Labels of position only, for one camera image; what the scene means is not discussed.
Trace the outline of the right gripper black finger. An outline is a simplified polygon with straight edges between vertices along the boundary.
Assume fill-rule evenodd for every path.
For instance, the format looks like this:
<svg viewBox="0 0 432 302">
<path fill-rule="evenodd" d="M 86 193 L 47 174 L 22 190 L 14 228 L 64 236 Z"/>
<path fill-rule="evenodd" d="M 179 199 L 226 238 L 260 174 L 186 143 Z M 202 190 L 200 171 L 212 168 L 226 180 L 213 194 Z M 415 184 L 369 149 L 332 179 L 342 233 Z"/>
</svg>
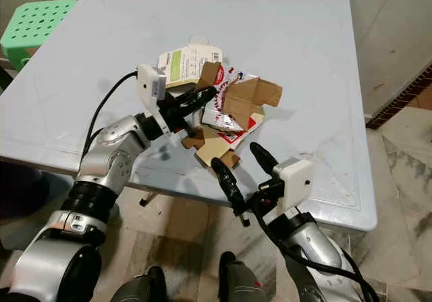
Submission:
<svg viewBox="0 0 432 302">
<path fill-rule="evenodd" d="M 278 162 L 272 154 L 258 142 L 250 143 L 249 148 L 262 170 L 272 178 L 279 178 L 277 172 L 275 172 L 275 166 L 278 165 Z"/>
<path fill-rule="evenodd" d="M 211 159 L 211 167 L 216 174 L 220 188 L 225 193 L 234 215 L 241 220 L 247 220 L 246 212 L 248 206 L 240 192 L 240 188 L 236 184 L 234 173 L 221 159 L 216 159 L 216 157 Z"/>
</svg>

